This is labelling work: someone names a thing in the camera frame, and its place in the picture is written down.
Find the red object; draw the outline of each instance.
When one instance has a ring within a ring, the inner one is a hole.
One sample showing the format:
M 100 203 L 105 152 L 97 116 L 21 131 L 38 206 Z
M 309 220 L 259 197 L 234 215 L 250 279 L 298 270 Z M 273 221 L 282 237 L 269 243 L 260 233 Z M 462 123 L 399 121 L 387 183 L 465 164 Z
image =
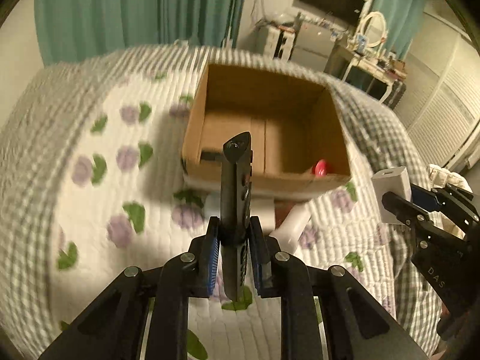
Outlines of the red object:
M 311 168 L 311 172 L 317 176 L 317 177 L 320 177 L 320 176 L 324 176 L 327 174 L 327 161 L 325 160 L 320 160 L 319 162 L 317 162 L 312 168 Z

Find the curtain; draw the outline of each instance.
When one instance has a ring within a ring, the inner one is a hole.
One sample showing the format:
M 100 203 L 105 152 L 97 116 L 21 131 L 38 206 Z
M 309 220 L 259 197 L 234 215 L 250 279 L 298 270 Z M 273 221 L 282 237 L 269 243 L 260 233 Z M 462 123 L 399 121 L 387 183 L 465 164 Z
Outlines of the curtain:
M 388 36 L 386 51 L 394 51 L 404 59 L 410 42 L 419 29 L 427 0 L 373 0 L 371 11 L 385 16 Z
M 243 0 L 34 0 L 45 65 L 139 44 L 235 45 Z

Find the round mirror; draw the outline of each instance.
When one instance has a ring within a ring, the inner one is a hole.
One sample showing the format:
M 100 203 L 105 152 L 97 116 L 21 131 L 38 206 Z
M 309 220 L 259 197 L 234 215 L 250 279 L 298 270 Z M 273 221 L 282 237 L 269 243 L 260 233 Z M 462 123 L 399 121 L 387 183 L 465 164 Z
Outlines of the round mirror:
M 380 12 L 371 12 L 366 15 L 358 26 L 358 33 L 367 38 L 367 47 L 376 47 L 386 38 L 385 17 Z

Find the desk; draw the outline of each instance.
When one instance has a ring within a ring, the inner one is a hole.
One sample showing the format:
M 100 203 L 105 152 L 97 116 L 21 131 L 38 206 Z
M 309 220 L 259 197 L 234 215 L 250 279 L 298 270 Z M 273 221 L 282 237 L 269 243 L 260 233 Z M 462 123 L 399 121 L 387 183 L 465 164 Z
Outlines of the desk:
M 385 92 L 379 99 L 380 103 L 383 103 L 392 92 L 395 78 L 390 76 L 387 71 L 381 67 L 377 66 L 373 62 L 370 62 L 366 57 L 363 57 L 356 52 L 347 50 L 346 47 L 337 44 L 333 48 L 330 57 L 328 58 L 324 72 L 331 74 L 342 81 L 347 81 L 347 77 L 349 76 L 352 67 L 361 69 L 372 77 L 366 90 L 360 88 L 364 90 L 364 92 L 370 93 L 375 80 L 378 80 L 386 85 Z

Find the teal curtain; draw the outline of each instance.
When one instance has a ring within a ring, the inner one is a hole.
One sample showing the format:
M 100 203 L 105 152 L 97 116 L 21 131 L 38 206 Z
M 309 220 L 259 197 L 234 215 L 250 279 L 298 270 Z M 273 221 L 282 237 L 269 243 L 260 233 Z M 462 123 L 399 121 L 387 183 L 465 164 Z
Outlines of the teal curtain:
M 34 0 L 45 65 L 139 44 L 235 44 L 243 0 Z
M 427 0 L 373 0 L 371 11 L 380 11 L 387 22 L 387 52 L 395 51 L 403 59 L 419 29 Z

